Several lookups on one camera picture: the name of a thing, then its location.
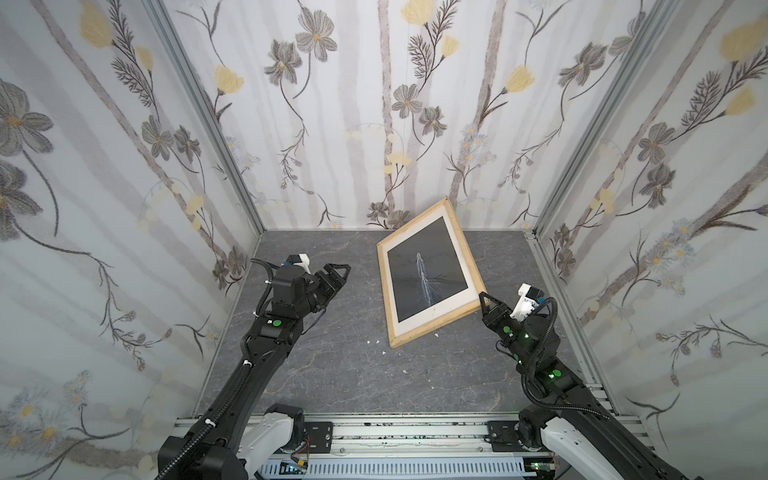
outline wooden picture frame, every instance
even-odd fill
[[[453,247],[454,256],[449,247]],[[380,241],[376,248],[390,346],[401,346],[480,309],[478,293],[485,291],[485,285],[447,198]],[[425,250],[427,261],[420,251],[414,255],[415,249]],[[434,280],[430,269],[439,272]],[[398,275],[395,283],[393,270]]]

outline picture frame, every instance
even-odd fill
[[[447,198],[376,248],[391,347],[480,309],[485,284]]]

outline white picture mat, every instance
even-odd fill
[[[448,217],[448,211],[446,208],[443,206],[436,209],[434,212],[431,212],[429,215],[419,220],[419,225],[426,227],[439,218],[442,218],[442,220],[445,222],[445,228],[448,230],[448,235],[451,237],[451,244],[453,245],[453,249],[456,252],[456,256],[458,257],[458,264],[462,268],[462,274],[464,275],[464,281],[467,284],[467,288],[459,293],[451,295],[442,302],[432,305],[428,309],[423,310],[406,320],[403,320],[402,322],[399,322],[397,318],[395,291],[393,288],[389,288],[388,300],[390,305],[393,305],[392,317],[395,324],[395,336],[401,336],[404,333],[417,329],[420,326],[445,315],[446,313],[450,313],[453,310],[456,310],[478,299],[477,287],[475,286],[475,282],[472,280],[472,275],[469,272],[469,266],[467,265],[466,259],[464,258],[464,252],[462,252],[462,248],[458,242],[458,238],[456,237],[456,232],[453,230],[453,226],[451,224],[451,220]],[[398,236],[397,240],[392,241],[390,244],[384,247],[384,268],[386,269],[386,277],[389,282],[392,282],[392,272],[389,269],[389,251],[410,237],[413,237],[420,231],[421,229],[413,227],[408,233]]]

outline flower center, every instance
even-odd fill
[[[18,119],[18,117],[14,115],[9,115],[8,117],[5,117],[5,123],[9,125],[16,125],[17,127],[21,127],[23,125],[22,121]]]
[[[43,439],[44,440],[52,439],[53,435],[56,435],[56,427],[48,427],[45,430],[43,430]]]

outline wall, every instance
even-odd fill
[[[359,229],[531,227],[652,2],[165,4],[266,227]]]
[[[256,237],[141,3],[3,2],[0,80],[3,475],[150,475]]]
[[[765,478],[768,8],[683,2],[541,236],[625,412]]]

